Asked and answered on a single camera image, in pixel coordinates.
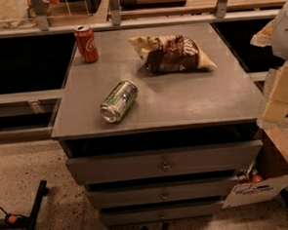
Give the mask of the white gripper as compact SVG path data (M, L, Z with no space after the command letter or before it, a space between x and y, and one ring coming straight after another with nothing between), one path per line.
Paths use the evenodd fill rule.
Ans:
M250 44L260 48L271 45L273 54L286 60L278 70L271 69L267 73L259 108L257 126L263 130L273 129L288 114L288 0L274 21L257 32Z

